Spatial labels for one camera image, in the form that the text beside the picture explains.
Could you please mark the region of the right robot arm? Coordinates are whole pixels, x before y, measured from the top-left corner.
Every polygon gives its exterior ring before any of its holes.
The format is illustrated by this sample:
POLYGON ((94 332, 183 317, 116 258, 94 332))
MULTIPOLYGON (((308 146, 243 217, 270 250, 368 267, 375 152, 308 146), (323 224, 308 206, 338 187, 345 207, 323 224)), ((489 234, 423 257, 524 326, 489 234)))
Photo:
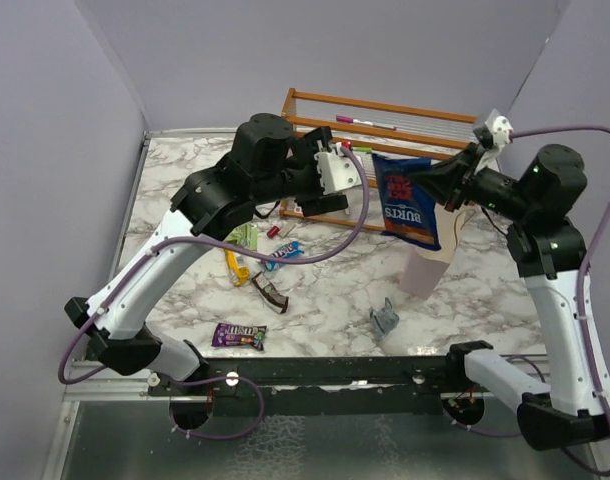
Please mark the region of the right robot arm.
POLYGON ((536 381, 489 343, 471 341, 450 346, 446 383, 457 391, 478 385, 494 394, 537 451, 606 439, 610 378, 589 317, 588 250, 567 216, 587 185, 583 159, 567 146, 549 144, 518 180, 481 163, 481 148, 471 144, 408 178, 448 211, 469 203, 509 220, 507 248, 536 307, 549 381, 536 381))

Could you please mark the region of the blue Burts chips bag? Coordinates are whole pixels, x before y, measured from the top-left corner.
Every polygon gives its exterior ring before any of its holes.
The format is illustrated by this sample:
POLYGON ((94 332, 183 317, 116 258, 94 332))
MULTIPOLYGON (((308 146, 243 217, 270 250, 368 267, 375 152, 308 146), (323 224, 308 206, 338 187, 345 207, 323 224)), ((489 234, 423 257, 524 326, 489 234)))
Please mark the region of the blue Burts chips bag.
POLYGON ((392 158, 372 153, 384 234, 430 251, 441 248, 436 202, 409 176, 428 170, 429 157, 392 158))

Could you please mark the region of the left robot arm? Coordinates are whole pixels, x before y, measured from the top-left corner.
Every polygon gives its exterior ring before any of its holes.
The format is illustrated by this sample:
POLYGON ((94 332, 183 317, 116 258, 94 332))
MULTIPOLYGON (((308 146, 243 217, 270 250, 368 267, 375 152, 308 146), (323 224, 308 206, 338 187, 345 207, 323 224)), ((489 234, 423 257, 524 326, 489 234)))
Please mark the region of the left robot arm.
POLYGON ((345 209, 346 190, 363 182, 358 166, 332 144, 327 127, 298 137, 280 116, 253 115, 238 127, 229 152, 185 179, 127 266, 93 296, 70 299, 67 315, 103 367, 123 376, 150 369, 184 394, 199 392, 204 358, 189 341, 153 333, 146 325, 153 307, 192 264, 251 221, 258 206, 294 198, 305 216, 345 209))

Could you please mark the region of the white paper bag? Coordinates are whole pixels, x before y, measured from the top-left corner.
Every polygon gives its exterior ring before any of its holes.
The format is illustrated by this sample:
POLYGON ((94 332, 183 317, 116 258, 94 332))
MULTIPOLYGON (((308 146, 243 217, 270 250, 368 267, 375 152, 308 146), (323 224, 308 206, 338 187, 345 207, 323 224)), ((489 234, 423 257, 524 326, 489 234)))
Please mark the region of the white paper bag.
POLYGON ((454 259, 466 223, 475 215, 475 208, 464 206, 453 212, 441 206, 435 208, 437 240, 436 251, 414 246, 407 257, 398 289, 406 294, 427 300, 454 259))

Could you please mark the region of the green snack packet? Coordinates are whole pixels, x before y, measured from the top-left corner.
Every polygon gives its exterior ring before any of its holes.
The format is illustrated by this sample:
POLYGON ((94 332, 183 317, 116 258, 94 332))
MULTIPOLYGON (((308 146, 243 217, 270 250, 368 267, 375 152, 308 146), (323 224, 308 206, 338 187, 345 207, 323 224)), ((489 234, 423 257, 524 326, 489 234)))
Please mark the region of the green snack packet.
POLYGON ((238 226, 229 233, 225 238, 225 242, 256 251, 258 245, 258 227, 253 223, 238 226))

